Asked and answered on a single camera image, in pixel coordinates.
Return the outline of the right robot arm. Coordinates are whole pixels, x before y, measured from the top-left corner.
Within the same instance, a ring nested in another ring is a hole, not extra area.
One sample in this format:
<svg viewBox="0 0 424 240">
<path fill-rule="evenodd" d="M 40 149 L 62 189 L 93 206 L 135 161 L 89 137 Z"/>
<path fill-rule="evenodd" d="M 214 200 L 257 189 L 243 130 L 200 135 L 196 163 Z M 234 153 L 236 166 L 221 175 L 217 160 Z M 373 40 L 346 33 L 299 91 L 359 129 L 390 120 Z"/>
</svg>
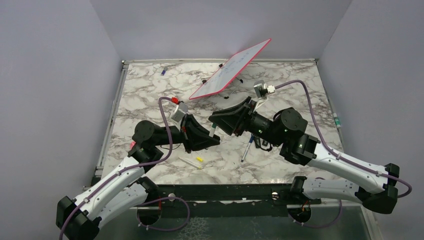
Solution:
<svg viewBox="0 0 424 240">
<path fill-rule="evenodd" d="M 242 103 L 214 111 L 208 118 L 228 135 L 237 137 L 249 132 L 274 147 L 281 147 L 280 156 L 302 166 L 325 170 L 340 179 L 297 177 L 288 190 L 289 199 L 300 204 L 304 200 L 336 199 L 362 204 L 380 213 L 393 212 L 398 201 L 396 178 L 400 168 L 349 158 L 314 136 L 306 134 L 308 122 L 294 108 L 279 111 L 274 119 L 255 111 L 257 103 L 247 97 Z"/>
</svg>

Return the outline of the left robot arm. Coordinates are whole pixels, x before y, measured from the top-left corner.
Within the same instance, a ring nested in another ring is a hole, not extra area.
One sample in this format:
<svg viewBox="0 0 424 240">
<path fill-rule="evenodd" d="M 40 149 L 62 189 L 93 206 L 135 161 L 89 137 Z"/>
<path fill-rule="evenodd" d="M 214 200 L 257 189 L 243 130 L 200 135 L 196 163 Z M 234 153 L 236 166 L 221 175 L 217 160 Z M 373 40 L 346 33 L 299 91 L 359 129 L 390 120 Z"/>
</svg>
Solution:
<svg viewBox="0 0 424 240">
<path fill-rule="evenodd" d="M 155 203 L 158 187 L 145 173 L 163 158 L 158 146 L 182 144 L 191 153 L 221 141 L 217 135 L 210 136 L 191 114 L 183 117 L 180 127 L 142 120 L 132 140 L 134 146 L 106 177 L 78 196 L 65 196 L 58 202 L 55 221 L 61 239 L 93 240 L 102 227 L 128 209 Z"/>
</svg>

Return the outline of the white black-tip marker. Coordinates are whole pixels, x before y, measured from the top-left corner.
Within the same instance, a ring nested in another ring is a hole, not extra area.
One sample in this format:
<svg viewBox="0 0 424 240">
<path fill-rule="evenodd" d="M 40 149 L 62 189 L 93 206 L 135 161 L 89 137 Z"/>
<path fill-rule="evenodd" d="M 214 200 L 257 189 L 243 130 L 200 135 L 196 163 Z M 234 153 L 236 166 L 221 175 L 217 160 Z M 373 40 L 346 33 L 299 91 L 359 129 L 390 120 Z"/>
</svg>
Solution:
<svg viewBox="0 0 424 240">
<path fill-rule="evenodd" d="M 246 159 L 246 157 L 247 157 L 247 154 L 248 154 L 248 151 L 249 151 L 249 149 L 250 149 L 250 147 L 251 147 L 251 145 L 252 145 L 252 143 L 253 143 L 253 141 L 254 141 L 254 135 L 252 134 L 251 136 L 250 136 L 250 138 L 249 138 L 249 141 L 248 141 L 248 143 L 247 143 L 247 145 L 246 145 L 246 148 L 245 148 L 245 150 L 244 150 L 244 153 L 243 153 L 243 155 L 242 155 L 242 157 L 241 157 L 241 162 L 244 162 L 245 161 L 245 159 Z"/>
</svg>

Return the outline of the white green-tip marker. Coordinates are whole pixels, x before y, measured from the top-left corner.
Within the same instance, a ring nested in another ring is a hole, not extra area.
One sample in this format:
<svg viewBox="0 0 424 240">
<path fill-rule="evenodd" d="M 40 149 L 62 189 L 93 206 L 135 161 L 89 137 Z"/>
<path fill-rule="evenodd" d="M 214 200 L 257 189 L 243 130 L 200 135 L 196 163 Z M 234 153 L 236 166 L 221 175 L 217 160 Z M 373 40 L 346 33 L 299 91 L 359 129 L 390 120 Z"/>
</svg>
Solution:
<svg viewBox="0 0 424 240">
<path fill-rule="evenodd" d="M 209 131 L 209 136 L 210 137 L 212 137 L 212 138 L 214 137 L 216 128 L 217 128 L 217 125 L 215 123 L 213 123 L 212 126 L 211 126 L 211 129 Z"/>
</svg>

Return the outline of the white yellow-tip marker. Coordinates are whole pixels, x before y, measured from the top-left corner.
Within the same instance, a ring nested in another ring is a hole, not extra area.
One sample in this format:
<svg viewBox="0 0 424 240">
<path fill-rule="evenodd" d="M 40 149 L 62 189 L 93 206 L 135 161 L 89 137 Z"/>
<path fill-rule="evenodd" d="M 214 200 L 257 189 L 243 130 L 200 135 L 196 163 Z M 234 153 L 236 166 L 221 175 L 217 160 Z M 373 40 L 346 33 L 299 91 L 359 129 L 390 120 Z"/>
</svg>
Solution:
<svg viewBox="0 0 424 240">
<path fill-rule="evenodd" d="M 194 168 L 196 168 L 196 169 L 201 170 L 201 169 L 203 168 L 202 166 L 200 166 L 200 165 L 198 165 L 198 164 L 196 164 L 196 163 L 193 163 L 193 162 L 191 162 L 190 160 L 187 160 L 187 159 L 185 159 L 185 158 L 180 157 L 179 159 L 180 159 L 181 161 L 183 161 L 184 163 L 186 163 L 186 164 L 188 164 L 188 165 L 190 165 L 190 166 L 192 166 L 192 167 L 194 167 Z"/>
</svg>

